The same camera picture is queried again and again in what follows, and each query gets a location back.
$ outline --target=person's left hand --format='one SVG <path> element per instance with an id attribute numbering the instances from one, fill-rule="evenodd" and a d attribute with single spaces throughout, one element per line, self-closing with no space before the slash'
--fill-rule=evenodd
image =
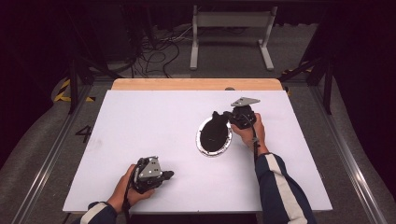
<path id="1" fill-rule="evenodd" d="M 122 211 L 122 203 L 123 203 L 123 197 L 124 193 L 126 190 L 126 186 L 128 185 L 128 180 L 129 177 L 131 176 L 132 170 L 134 169 L 134 164 L 132 164 L 129 168 L 128 171 L 126 172 L 125 175 L 123 175 L 117 184 L 116 188 L 114 189 L 113 195 L 107 200 L 111 206 L 113 206 L 114 210 L 116 210 L 117 213 L 120 213 Z M 128 202 L 131 206 L 134 206 L 136 203 L 138 203 L 140 200 L 144 200 L 149 198 L 152 194 L 154 193 L 154 189 L 151 189 L 144 194 L 140 194 L 136 192 L 134 189 L 129 189 L 128 190 Z"/>

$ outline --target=person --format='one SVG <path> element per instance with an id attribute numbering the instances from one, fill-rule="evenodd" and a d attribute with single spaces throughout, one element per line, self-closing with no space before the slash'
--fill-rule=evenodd
<path id="1" fill-rule="evenodd" d="M 309 201 L 300 186 L 288 175 L 285 162 L 269 151 L 265 145 L 265 130 L 262 116 L 258 113 L 253 127 L 258 138 L 256 176 L 260 185 L 263 223 L 316 223 Z M 234 133 L 253 149 L 253 130 L 238 129 Z"/>
<path id="2" fill-rule="evenodd" d="M 260 185 L 262 203 L 262 219 L 264 224 L 276 223 L 316 223 L 309 201 L 300 186 L 288 175 L 285 162 L 269 151 L 265 145 L 265 130 L 262 117 L 256 113 L 256 122 L 253 127 L 258 138 L 256 176 Z M 242 141 L 253 149 L 253 131 L 251 128 L 244 130 L 231 125 L 233 132 L 240 135 Z M 105 203 L 91 203 L 89 211 L 77 219 L 73 224 L 102 224 L 116 223 L 116 216 L 121 212 L 123 194 L 128 183 L 128 178 L 134 165 L 121 177 L 113 195 Z M 141 200 L 149 198 L 154 190 L 139 194 L 133 189 L 128 192 L 128 201 L 131 206 Z"/>

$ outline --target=white board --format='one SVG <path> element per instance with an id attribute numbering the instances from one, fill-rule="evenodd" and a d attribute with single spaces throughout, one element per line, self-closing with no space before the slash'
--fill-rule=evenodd
<path id="1" fill-rule="evenodd" d="M 332 205 L 299 123 L 284 91 L 108 91 L 81 159 L 65 212 L 87 211 L 106 201 L 131 163 L 158 156 L 175 175 L 138 203 L 138 214 L 261 211 L 253 153 L 233 134 L 216 158 L 202 155 L 195 143 L 199 125 L 213 111 L 232 111 L 240 97 L 260 99 L 266 145 L 286 163 L 313 210 Z"/>

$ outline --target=navy blue sleeve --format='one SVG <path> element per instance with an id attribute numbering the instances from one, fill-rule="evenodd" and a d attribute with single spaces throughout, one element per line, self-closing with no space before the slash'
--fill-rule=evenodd
<path id="1" fill-rule="evenodd" d="M 256 161 L 262 218 L 272 223 L 317 223 L 300 186 L 288 175 L 285 162 L 275 154 L 261 154 Z"/>
<path id="2" fill-rule="evenodd" d="M 91 203 L 88 212 L 72 224 L 116 224 L 117 212 L 109 203 Z"/>

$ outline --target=hand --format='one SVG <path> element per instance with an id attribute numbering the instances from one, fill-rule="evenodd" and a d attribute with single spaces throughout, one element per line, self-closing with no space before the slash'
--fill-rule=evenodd
<path id="1" fill-rule="evenodd" d="M 114 210 L 116 210 L 117 213 L 120 213 L 122 211 L 124 193 L 133 169 L 134 169 L 134 164 L 132 164 L 128 168 L 126 174 L 121 177 L 119 183 L 114 189 L 113 195 L 111 195 L 111 197 L 107 200 L 107 202 L 111 204 L 111 206 L 113 206 Z M 136 192 L 134 189 L 129 189 L 127 196 L 128 202 L 131 206 L 134 206 L 140 200 L 149 198 L 153 193 L 154 193 L 154 189 L 151 189 L 145 192 L 144 194 L 140 194 Z"/>
<path id="2" fill-rule="evenodd" d="M 262 125 L 262 116 L 258 113 L 255 113 L 256 122 L 253 124 L 254 130 L 256 131 L 257 138 L 259 139 L 259 148 L 257 150 L 258 156 L 262 153 L 268 153 L 268 148 L 265 145 L 265 130 L 264 125 Z M 244 130 L 240 130 L 236 125 L 232 124 L 231 128 L 235 133 L 241 136 L 242 141 L 253 150 L 253 130 L 251 128 L 246 128 Z"/>

